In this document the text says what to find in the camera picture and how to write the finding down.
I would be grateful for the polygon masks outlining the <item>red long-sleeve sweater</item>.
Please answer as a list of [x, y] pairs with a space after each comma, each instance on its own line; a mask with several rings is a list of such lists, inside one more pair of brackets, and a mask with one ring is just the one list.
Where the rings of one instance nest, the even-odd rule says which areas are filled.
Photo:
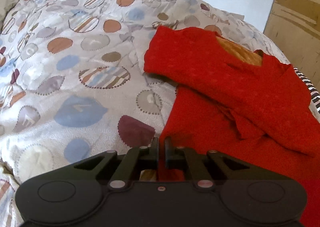
[[295, 179], [308, 195], [302, 224], [319, 226], [319, 122], [292, 65], [215, 32], [160, 26], [144, 71], [177, 83], [161, 141], [218, 150]]

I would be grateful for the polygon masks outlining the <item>patterned white quilt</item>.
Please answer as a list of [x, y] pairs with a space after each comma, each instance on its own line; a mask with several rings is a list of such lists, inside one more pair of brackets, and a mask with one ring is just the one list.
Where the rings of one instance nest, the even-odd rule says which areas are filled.
[[202, 0], [19, 0], [1, 28], [1, 226], [21, 224], [15, 192], [29, 178], [126, 153], [121, 118], [144, 139], [161, 134], [176, 86], [143, 71], [161, 25], [212, 30], [288, 62], [254, 26]]

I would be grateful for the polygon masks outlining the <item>striped bed sheet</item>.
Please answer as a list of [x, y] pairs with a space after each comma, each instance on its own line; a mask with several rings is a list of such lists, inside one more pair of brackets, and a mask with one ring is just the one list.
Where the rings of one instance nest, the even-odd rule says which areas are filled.
[[319, 97], [318, 90], [314, 87], [311, 80], [308, 79], [300, 70], [298, 70], [296, 67], [294, 67], [294, 71], [295, 71], [296, 75], [302, 80], [302, 82], [307, 86], [307, 88], [310, 92], [310, 95], [311, 95], [311, 106], [314, 110], [317, 111], [317, 113], [319, 113], [320, 97]]

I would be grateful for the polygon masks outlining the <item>plywood wardrobe panel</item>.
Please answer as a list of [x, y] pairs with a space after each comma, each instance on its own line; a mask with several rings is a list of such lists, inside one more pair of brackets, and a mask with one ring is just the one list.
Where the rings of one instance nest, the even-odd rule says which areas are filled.
[[319, 88], [319, 0], [274, 0], [264, 34]]

